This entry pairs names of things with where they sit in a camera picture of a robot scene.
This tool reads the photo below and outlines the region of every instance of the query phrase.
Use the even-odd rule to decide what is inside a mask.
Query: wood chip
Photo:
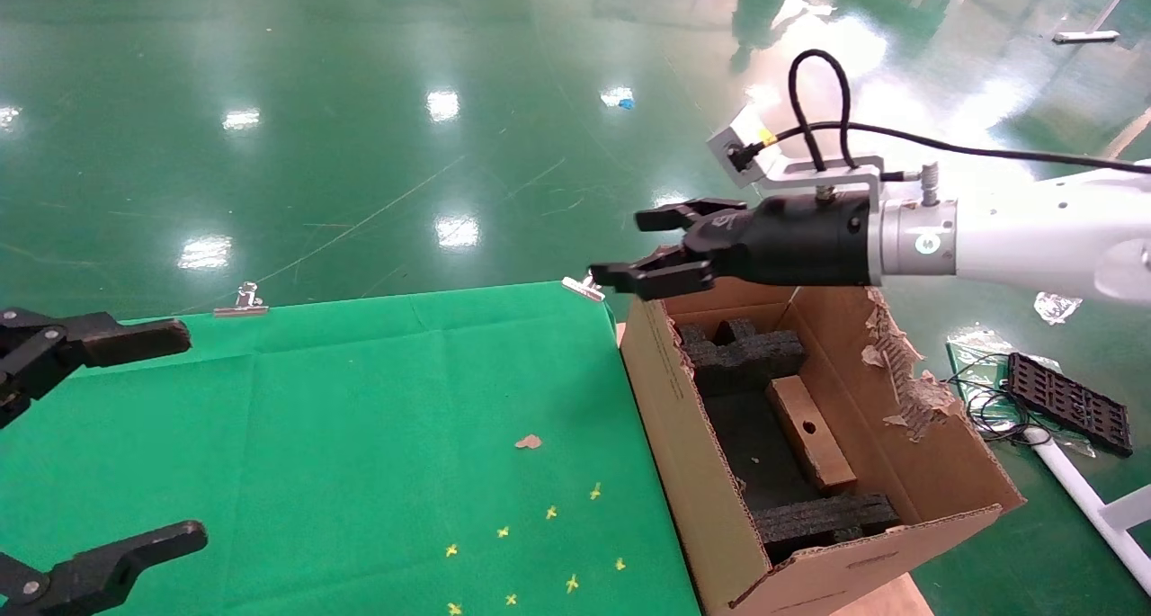
[[[527,436],[523,436],[523,439],[520,439],[519,441],[516,442],[516,447],[517,448],[521,448],[521,449],[527,448],[529,450],[534,450],[535,448],[538,448],[538,447],[540,447],[542,444],[543,444],[543,441],[540,440],[540,438],[536,436],[535,434],[529,434]]]

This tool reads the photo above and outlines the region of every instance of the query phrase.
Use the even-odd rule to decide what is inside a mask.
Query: white metal bar
[[[1121,531],[1151,520],[1151,486],[1143,486],[1127,496],[1110,502],[1099,509],[1099,515],[1112,528]]]
[[[1031,443],[1031,449],[1039,455],[1043,463],[1047,464],[1051,473],[1062,484],[1067,494],[1075,500],[1080,510],[1083,511],[1083,515],[1091,522],[1096,531],[1099,531],[1099,534],[1103,535],[1104,541],[1107,542],[1111,550],[1115,552],[1119,562],[1122,562],[1123,566],[1127,566],[1127,570],[1131,572],[1131,576],[1143,587],[1143,591],[1148,595],[1151,595],[1151,560],[1143,553],[1139,545],[1135,542],[1127,531],[1107,524],[1103,515],[1100,515],[1100,510],[1104,508],[1103,500],[1095,493],[1091,485],[1083,479],[1083,476],[1075,469],[1075,465],[1068,461],[1067,455],[1051,440],[1047,432],[1029,427],[1024,432],[1024,435]]]

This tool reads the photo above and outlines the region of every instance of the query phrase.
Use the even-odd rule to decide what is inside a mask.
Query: wire
[[[954,375],[946,379],[944,382],[954,383],[956,387],[963,386],[963,383],[966,383],[966,386],[968,387],[975,387],[976,389],[982,389],[982,391],[978,391],[977,394],[970,395],[969,397],[966,398],[966,402],[963,403],[963,410],[967,413],[967,419],[970,420],[976,428],[978,428],[980,436],[982,436],[984,441],[989,443],[996,441],[1007,441],[1009,443],[1020,446],[1031,446],[1032,443],[1027,439],[1024,432],[1027,432],[1029,427],[1037,427],[1046,432],[1047,438],[1044,439],[1042,442],[1034,444],[1047,443],[1053,438],[1052,432],[1059,429],[1053,428],[1050,425],[1044,424],[1042,420],[1039,420],[1039,418],[1034,412],[1031,412],[1027,408],[1027,405],[1024,405],[1020,401],[1017,396],[1011,394],[1011,391],[1005,391],[1000,389],[997,385],[992,386],[991,383],[975,382],[974,380],[963,380],[961,378],[963,373],[967,373],[967,370],[970,370],[978,363],[986,362],[991,358],[1006,358],[1006,357],[1007,355],[1004,353],[989,353],[983,357],[975,358],[975,360],[973,360],[963,368],[956,371]],[[978,405],[978,408],[974,406],[977,401],[983,401]],[[1005,404],[1011,406],[1015,411],[1015,415],[1019,416],[1019,420],[1015,420],[1012,425],[1008,425],[1007,427],[1003,428],[997,427],[994,423],[988,420],[988,415],[986,415],[988,405],[996,402],[1004,402]]]
[[[809,129],[813,129],[813,131],[817,131],[818,129],[837,128],[840,128],[840,124],[834,121],[817,121],[816,123],[809,126]],[[1032,162],[1052,162],[1057,165],[1092,166],[1092,168],[1096,169],[1130,170],[1130,173],[1134,174],[1151,174],[1151,165],[1133,165],[1131,162],[1122,160],[1107,160],[1106,158],[1090,158],[1088,155],[1069,155],[1066,153],[1047,153],[1043,152],[1043,150],[971,149],[969,146],[959,146],[955,144],[948,144],[948,142],[931,139],[931,137],[920,136],[920,134],[899,131],[899,129],[861,124],[857,123],[857,121],[848,121],[847,128],[863,132],[886,134],[886,136],[890,137],[899,137],[899,139],[915,142],[915,144],[921,144],[931,149],[948,150],[951,153],[962,153],[963,155],[1006,158],[1006,160],[1028,160]],[[794,137],[796,134],[801,132],[802,129],[798,128],[785,129],[785,131],[776,135],[776,142],[790,139],[790,137]]]
[[[852,158],[851,149],[847,147],[847,128],[852,116],[852,86],[847,83],[847,71],[844,71],[844,67],[839,63],[839,60],[836,60],[834,55],[830,55],[822,50],[808,50],[800,53],[792,61],[791,70],[787,73],[787,96],[791,99],[792,112],[795,113],[795,121],[799,123],[796,131],[803,135],[803,140],[806,140],[807,150],[811,154],[811,162],[815,165],[815,170],[826,170],[828,167],[823,162],[823,154],[815,142],[815,134],[811,132],[814,129],[809,127],[803,107],[799,104],[799,67],[803,60],[811,59],[813,56],[825,60],[831,66],[831,69],[834,70],[836,78],[839,79],[839,94],[843,99],[838,124],[839,152],[843,153],[844,162],[847,166],[851,166],[853,169],[859,168],[855,163],[855,158]]]

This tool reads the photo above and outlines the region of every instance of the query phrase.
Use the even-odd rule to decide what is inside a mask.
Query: metal binder clip
[[[592,280],[592,272],[588,272],[587,276],[584,276],[584,281],[576,281],[571,276],[564,276],[561,283],[563,283],[564,288],[571,289],[577,295],[588,297],[593,302],[603,302],[603,292],[600,292],[600,284],[596,284]]]
[[[268,313],[268,307],[264,305],[264,299],[256,296],[257,286],[251,281],[244,281],[239,287],[239,296],[236,297],[236,305],[230,309],[216,309],[212,313],[214,317],[252,317]]]

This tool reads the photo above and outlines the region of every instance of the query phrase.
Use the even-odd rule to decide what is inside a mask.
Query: green tablecloth
[[[123,616],[699,614],[604,305],[541,283],[186,322],[188,353],[81,371],[0,432],[0,549],[46,569],[201,520]]]

